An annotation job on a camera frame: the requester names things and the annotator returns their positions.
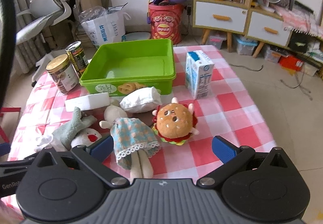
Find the white plush with red cheeks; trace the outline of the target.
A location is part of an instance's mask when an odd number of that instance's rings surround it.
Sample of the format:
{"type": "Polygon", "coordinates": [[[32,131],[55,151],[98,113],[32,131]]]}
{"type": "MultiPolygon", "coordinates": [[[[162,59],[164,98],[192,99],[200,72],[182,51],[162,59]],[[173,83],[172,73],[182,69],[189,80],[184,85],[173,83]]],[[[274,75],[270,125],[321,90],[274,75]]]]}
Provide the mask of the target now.
{"type": "Polygon", "coordinates": [[[102,135],[97,130],[85,128],[79,131],[76,137],[71,141],[71,148],[78,145],[90,146],[101,138],[102,135]]]}

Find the rabbit doll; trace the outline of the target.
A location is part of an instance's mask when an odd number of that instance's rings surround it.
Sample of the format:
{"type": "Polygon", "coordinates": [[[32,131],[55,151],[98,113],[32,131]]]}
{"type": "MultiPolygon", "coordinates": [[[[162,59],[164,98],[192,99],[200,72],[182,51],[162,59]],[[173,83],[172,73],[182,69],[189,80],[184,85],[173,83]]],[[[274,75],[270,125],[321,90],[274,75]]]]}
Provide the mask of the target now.
{"type": "Polygon", "coordinates": [[[138,118],[129,118],[115,105],[104,111],[102,129],[109,129],[114,142],[114,154],[119,167],[130,172],[130,181],[153,177],[150,158],[160,150],[160,143],[153,129],[138,118]]]}

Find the grey-green plush towel toy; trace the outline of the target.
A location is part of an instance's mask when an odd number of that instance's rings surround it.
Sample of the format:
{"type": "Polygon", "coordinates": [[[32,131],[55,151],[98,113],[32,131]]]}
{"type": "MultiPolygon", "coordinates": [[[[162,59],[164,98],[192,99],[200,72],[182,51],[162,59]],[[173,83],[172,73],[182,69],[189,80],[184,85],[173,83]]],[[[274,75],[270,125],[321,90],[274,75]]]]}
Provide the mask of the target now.
{"type": "Polygon", "coordinates": [[[76,137],[76,135],[81,130],[89,128],[96,121],[97,118],[92,115],[83,116],[82,111],[78,107],[75,107],[72,119],[54,130],[52,135],[55,139],[59,140],[67,150],[70,150],[71,142],[76,137]]]}

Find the hamburger plush toy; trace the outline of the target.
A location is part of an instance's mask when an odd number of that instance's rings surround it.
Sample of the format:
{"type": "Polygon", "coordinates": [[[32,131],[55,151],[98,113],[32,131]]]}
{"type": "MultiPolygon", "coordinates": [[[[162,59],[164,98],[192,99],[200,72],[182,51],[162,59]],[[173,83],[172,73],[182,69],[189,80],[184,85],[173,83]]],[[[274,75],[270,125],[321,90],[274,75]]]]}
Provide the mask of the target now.
{"type": "Polygon", "coordinates": [[[152,111],[153,131],[162,142],[182,146],[191,136],[198,135],[198,119],[194,104],[181,104],[174,97],[171,103],[152,111]]]}

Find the red white checkered tablecloth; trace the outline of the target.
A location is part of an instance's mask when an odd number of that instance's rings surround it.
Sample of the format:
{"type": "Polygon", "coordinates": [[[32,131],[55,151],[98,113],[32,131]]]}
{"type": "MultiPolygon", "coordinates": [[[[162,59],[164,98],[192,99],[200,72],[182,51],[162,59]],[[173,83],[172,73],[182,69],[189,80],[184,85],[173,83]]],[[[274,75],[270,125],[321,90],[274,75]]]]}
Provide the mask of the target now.
{"type": "MultiPolygon", "coordinates": [[[[211,141],[216,135],[236,146],[251,146],[259,152],[268,152],[275,145],[258,107],[221,52],[211,45],[199,49],[214,63],[209,95],[196,100],[185,87],[186,54],[197,47],[182,46],[174,48],[176,79],[172,93],[162,96],[164,104],[173,97],[182,104],[194,104],[199,134],[181,146],[161,143],[159,152],[150,159],[154,177],[158,179],[198,180],[219,167],[221,163],[211,149],[211,141]]],[[[82,86],[67,95],[61,94],[52,78],[44,74],[26,102],[8,159],[15,161],[33,154],[37,137],[49,135],[72,118],[72,113],[66,111],[65,101],[86,94],[88,92],[82,86]]]]}

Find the white foam block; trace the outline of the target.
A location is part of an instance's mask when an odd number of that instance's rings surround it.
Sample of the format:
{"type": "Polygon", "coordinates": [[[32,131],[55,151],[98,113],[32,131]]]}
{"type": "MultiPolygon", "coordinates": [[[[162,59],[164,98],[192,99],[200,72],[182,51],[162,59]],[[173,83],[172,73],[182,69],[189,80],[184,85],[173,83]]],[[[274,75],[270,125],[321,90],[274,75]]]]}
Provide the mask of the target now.
{"type": "Polygon", "coordinates": [[[109,106],[110,103],[109,94],[106,92],[65,100],[65,108],[67,112],[73,112],[75,108],[88,111],[109,106]]]}

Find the cookie jar with gold lid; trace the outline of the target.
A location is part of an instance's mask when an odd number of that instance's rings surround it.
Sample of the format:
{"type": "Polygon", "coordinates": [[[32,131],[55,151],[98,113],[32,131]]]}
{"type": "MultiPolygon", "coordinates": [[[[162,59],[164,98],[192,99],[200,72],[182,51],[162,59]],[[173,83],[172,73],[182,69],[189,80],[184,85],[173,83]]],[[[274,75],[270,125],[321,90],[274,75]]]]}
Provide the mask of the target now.
{"type": "Polygon", "coordinates": [[[51,60],[47,64],[46,70],[62,94],[68,94],[79,82],[79,78],[67,54],[61,54],[51,60]]]}

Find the green plastic bin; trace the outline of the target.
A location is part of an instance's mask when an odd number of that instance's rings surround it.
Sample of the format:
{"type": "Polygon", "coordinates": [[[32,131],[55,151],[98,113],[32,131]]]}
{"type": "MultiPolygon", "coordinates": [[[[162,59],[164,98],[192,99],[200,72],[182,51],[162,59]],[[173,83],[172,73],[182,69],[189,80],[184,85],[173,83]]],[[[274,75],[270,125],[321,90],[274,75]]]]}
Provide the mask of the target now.
{"type": "Polygon", "coordinates": [[[89,93],[124,97],[144,87],[172,92],[176,68],[169,39],[123,41],[99,47],[79,83],[89,93]]]}

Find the blue white milk carton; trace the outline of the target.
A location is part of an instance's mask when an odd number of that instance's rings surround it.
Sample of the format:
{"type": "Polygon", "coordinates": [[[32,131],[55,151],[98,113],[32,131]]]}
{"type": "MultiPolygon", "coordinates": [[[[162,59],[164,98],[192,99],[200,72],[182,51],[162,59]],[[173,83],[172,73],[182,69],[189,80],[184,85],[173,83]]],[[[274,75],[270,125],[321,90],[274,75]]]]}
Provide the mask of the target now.
{"type": "Polygon", "coordinates": [[[187,52],[185,86],[194,99],[208,96],[214,63],[202,50],[187,52]]]}

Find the dark tin can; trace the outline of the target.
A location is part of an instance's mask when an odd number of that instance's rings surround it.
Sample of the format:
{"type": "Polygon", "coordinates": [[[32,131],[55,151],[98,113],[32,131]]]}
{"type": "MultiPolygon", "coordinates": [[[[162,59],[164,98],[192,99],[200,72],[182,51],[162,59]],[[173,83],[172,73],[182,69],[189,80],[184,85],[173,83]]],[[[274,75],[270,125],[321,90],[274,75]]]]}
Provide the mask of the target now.
{"type": "Polygon", "coordinates": [[[88,66],[88,59],[82,48],[81,41],[75,41],[65,48],[69,60],[73,64],[78,77],[81,77],[88,66]]]}

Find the clear plastic storage box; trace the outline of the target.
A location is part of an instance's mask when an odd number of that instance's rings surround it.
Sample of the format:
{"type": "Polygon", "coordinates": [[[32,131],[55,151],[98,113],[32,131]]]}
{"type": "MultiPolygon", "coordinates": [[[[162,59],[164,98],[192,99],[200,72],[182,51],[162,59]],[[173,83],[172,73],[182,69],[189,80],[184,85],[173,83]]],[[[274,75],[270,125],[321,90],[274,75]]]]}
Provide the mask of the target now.
{"type": "Polygon", "coordinates": [[[227,40],[226,32],[220,32],[220,31],[212,32],[208,38],[208,45],[213,45],[217,49],[221,49],[223,42],[226,40],[227,40]]]}

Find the white bathroom scale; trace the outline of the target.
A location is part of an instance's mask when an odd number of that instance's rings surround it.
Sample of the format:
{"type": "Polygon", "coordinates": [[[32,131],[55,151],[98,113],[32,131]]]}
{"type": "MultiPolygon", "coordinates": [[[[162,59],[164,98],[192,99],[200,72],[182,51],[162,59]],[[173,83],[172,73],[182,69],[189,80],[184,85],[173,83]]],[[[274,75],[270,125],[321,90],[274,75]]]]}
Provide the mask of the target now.
{"type": "Polygon", "coordinates": [[[125,35],[126,41],[149,40],[150,38],[150,32],[132,32],[125,35]]]}

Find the white paper sack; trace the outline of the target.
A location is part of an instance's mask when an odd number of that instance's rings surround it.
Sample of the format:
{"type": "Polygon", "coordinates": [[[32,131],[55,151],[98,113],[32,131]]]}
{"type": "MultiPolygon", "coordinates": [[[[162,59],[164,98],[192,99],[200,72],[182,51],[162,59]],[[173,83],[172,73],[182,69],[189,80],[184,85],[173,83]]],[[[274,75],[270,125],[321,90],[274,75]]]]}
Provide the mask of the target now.
{"type": "Polygon", "coordinates": [[[123,9],[127,5],[113,6],[108,9],[95,6],[79,14],[79,22],[92,44],[98,49],[101,45],[126,40],[124,20],[131,17],[123,9]]]}

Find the white office chair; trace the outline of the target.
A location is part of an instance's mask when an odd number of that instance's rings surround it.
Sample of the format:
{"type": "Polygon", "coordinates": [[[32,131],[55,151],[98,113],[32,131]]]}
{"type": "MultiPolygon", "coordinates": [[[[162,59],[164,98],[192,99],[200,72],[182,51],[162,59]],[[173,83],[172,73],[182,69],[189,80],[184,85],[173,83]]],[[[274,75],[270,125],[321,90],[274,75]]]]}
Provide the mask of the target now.
{"type": "Polygon", "coordinates": [[[22,44],[37,36],[45,27],[67,19],[72,13],[67,0],[29,0],[29,8],[18,16],[30,14],[35,20],[18,31],[16,44],[22,44]]]}

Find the wooden cabinet with drawers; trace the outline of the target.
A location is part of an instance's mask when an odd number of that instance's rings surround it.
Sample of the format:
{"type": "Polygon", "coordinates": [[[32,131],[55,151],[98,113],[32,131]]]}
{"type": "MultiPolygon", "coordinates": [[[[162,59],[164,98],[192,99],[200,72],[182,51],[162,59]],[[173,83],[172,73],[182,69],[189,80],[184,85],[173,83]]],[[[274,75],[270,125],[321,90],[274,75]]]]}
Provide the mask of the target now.
{"type": "Polygon", "coordinates": [[[227,33],[227,47],[232,47],[233,35],[258,41],[253,54],[257,57],[265,44],[287,48],[291,31],[275,10],[263,10],[258,0],[193,0],[193,26],[202,29],[205,44],[211,31],[227,33]]]}

